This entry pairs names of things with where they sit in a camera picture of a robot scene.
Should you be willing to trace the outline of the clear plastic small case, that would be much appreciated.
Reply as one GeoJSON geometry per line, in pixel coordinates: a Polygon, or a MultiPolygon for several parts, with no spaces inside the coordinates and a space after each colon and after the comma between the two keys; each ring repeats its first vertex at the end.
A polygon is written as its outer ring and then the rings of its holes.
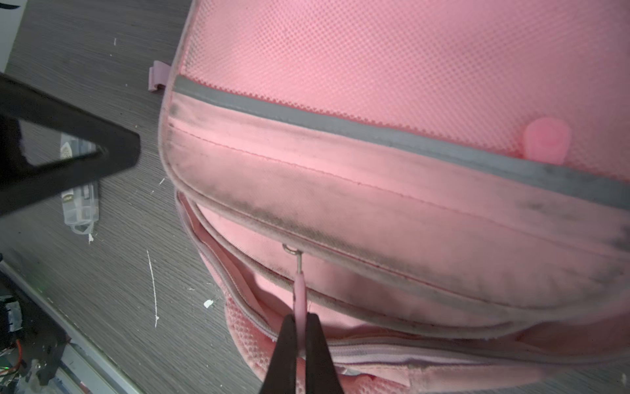
{"type": "MultiPolygon", "coordinates": [[[[94,153],[96,145],[61,134],[60,158],[76,159],[94,153]]],[[[99,220],[98,182],[65,190],[61,194],[64,223],[78,235],[89,236],[99,220]]]]}

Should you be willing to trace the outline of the pink student backpack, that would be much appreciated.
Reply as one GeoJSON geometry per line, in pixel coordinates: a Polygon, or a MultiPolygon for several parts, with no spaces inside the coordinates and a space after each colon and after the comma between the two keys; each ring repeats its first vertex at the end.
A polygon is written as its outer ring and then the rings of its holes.
{"type": "Polygon", "coordinates": [[[308,313],[344,393],[629,359],[626,1],[194,1],[159,142],[262,382],[308,313]]]}

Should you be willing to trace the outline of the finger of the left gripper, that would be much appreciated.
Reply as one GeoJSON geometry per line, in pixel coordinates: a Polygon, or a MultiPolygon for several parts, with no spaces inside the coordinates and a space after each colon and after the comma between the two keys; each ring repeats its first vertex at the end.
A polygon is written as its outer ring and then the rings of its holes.
{"type": "Polygon", "coordinates": [[[1,214],[54,195],[77,197],[80,188],[133,168],[138,134],[6,75],[1,76],[1,214]],[[59,159],[32,164],[22,123],[61,135],[59,159]]]}

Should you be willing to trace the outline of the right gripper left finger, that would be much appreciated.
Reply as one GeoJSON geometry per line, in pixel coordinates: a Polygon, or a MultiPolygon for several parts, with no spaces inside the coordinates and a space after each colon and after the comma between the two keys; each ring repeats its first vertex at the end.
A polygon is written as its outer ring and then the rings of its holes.
{"type": "Polygon", "coordinates": [[[294,315],[283,319],[259,394],[295,394],[298,338],[294,315]]]}

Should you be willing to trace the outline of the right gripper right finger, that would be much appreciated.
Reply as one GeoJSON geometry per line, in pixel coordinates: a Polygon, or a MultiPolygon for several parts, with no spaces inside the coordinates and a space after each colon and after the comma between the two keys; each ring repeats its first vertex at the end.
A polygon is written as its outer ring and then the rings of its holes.
{"type": "Polygon", "coordinates": [[[318,315],[308,313],[305,337],[305,388],[308,394],[343,394],[318,315]]]}

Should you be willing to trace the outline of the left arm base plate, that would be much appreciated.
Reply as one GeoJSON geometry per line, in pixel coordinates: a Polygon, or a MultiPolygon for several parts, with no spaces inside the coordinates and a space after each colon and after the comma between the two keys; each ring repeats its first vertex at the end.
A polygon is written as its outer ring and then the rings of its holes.
{"type": "Polygon", "coordinates": [[[41,393],[61,364],[68,336],[17,288],[1,290],[1,392],[41,393]]]}

